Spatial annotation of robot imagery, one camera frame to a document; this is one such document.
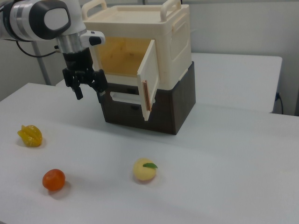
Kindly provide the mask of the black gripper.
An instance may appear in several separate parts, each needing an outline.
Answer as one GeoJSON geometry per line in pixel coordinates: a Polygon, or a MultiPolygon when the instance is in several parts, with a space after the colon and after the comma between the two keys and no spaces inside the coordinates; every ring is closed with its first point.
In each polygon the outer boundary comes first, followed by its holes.
{"type": "Polygon", "coordinates": [[[97,93],[104,94],[108,82],[102,69],[93,70],[93,60],[89,48],[75,53],[63,53],[67,68],[63,69],[64,81],[67,87],[71,87],[77,100],[83,98],[80,88],[80,81],[75,71],[87,72],[87,85],[93,88],[97,93]]]}

